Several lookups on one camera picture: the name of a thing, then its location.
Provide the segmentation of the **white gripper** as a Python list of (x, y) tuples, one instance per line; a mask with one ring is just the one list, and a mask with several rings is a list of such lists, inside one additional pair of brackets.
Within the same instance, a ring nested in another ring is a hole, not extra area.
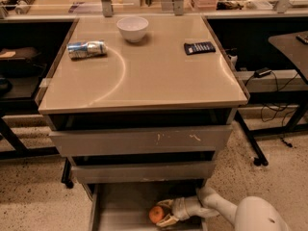
[(158, 221), (158, 227), (168, 227), (191, 217), (212, 218), (218, 216), (218, 211), (203, 207), (197, 196), (180, 197), (176, 199), (165, 199), (157, 203), (157, 206), (171, 209), (172, 215), (167, 214)]

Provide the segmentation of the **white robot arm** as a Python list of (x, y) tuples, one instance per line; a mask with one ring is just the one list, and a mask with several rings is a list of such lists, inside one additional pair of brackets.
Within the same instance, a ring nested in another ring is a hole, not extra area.
[(263, 198), (248, 196), (235, 205), (206, 186), (198, 189), (194, 196), (159, 201), (148, 215), (151, 222), (161, 228), (191, 217), (221, 215), (235, 231), (291, 231), (277, 210)]

